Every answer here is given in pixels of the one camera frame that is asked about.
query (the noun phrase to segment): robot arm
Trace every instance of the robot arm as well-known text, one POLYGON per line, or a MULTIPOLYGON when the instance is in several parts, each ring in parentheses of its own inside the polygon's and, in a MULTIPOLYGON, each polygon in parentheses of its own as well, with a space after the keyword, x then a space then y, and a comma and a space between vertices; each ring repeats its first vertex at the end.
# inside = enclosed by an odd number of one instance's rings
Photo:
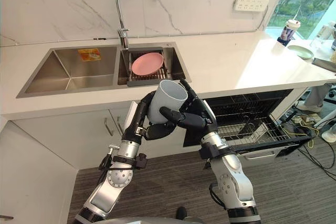
POLYGON ((165 124, 155 124, 144 129, 143 121, 154 92, 140 101, 130 126, 123 133, 121 145, 110 145, 110 153, 103 162, 103 169, 107 171, 105 180, 90 195, 80 213, 76 215, 74 223, 91 224, 106 219, 117 203, 123 188, 131 182, 133 170, 146 166, 146 155, 137 156, 141 138, 154 140, 165 137, 173 132, 176 125, 193 131, 194 137, 200 142, 201 158, 210 161, 230 222, 261 223, 253 198, 252 184, 243 173, 236 153, 228 146, 225 139, 217 134, 215 115, 207 103, 198 98, 186 81, 181 80, 181 84, 188 92, 188 99, 180 111, 160 108, 161 114, 169 120, 165 124), (113 150, 118 152, 113 157, 114 163, 111 166, 108 160, 112 159, 113 150))
POLYGON ((175 125, 172 123, 156 124, 143 128, 143 121, 155 92, 147 94, 138 104, 129 127, 122 136, 120 146, 110 145, 110 152, 104 158, 100 169, 105 170, 106 178, 101 182, 84 203, 81 211, 75 216, 74 223, 90 224, 106 219, 117 203, 121 191, 131 182, 135 168, 145 168, 146 155, 138 150, 141 138, 154 140, 169 135, 175 125), (112 159, 112 151, 117 153, 112 159))
POLYGON ((216 117, 208 104, 199 99, 189 84, 181 80, 188 92, 187 104, 180 111, 160 108, 160 112, 171 122, 192 130, 201 144, 202 159, 209 160, 222 193, 224 209, 231 223, 258 224, 260 216, 253 197, 253 187, 243 173, 242 165, 232 148, 217 131, 216 117))

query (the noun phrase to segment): chrome faucet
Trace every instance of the chrome faucet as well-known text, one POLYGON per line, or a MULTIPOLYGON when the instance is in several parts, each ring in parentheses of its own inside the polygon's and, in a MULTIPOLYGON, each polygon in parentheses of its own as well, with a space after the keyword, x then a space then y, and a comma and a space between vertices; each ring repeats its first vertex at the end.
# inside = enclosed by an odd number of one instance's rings
POLYGON ((119 37, 120 37, 121 45, 122 45, 122 47, 124 49, 128 49, 129 44, 128 44, 127 31, 129 31, 129 29, 125 28, 125 25, 124 25, 124 20, 122 18, 121 9, 120 9, 120 1, 119 0, 115 0, 115 3, 117 4, 117 11, 118 11, 119 21, 120 21, 120 27, 121 27, 118 30, 118 34, 119 34, 119 37))

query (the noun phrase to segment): floor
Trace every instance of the floor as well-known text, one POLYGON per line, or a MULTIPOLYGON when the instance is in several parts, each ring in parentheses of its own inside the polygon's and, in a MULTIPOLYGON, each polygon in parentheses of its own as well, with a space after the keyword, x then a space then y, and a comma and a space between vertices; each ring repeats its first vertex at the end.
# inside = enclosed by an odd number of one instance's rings
MULTIPOLYGON (((322 114, 331 109, 332 106, 325 106, 322 114)), ((319 137, 310 151, 323 164, 331 164, 331 149, 319 137)), ((208 192, 215 176, 211 170, 203 170, 203 166, 197 152, 150 159, 146 169, 135 171, 111 218, 173 218, 177 207, 184 206, 188 215, 205 223, 229 223, 226 211, 212 201, 208 192)), ((330 171, 336 173, 336 166, 330 171)), ((246 167, 244 172, 254 186, 263 224, 336 223, 336 182, 298 151, 278 158, 273 164, 246 167)), ((96 168, 79 171, 68 223, 95 188, 99 175, 96 168)))

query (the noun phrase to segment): open dishwasher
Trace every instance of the open dishwasher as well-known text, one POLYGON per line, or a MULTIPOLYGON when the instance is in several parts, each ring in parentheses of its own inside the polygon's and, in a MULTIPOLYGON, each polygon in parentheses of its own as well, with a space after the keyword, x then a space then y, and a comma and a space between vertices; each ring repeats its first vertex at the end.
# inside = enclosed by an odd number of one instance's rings
MULTIPOLYGON (((292 90, 279 90, 206 99, 218 124, 218 133, 238 153, 244 167, 267 164, 293 152, 310 140, 291 137, 272 117, 272 111, 292 90)), ((186 131, 183 147, 198 145, 186 131)))

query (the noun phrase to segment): marble backsplash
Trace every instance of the marble backsplash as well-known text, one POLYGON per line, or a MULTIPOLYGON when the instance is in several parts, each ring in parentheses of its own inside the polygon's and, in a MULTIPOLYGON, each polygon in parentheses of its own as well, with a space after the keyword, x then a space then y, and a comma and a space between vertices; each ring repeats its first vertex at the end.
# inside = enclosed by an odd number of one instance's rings
MULTIPOLYGON (((121 0, 129 35, 161 36, 255 30, 263 13, 233 10, 235 0, 121 0)), ((269 0, 260 29, 278 0, 269 0)), ((4 45, 117 37, 115 0, 1 0, 4 45)))

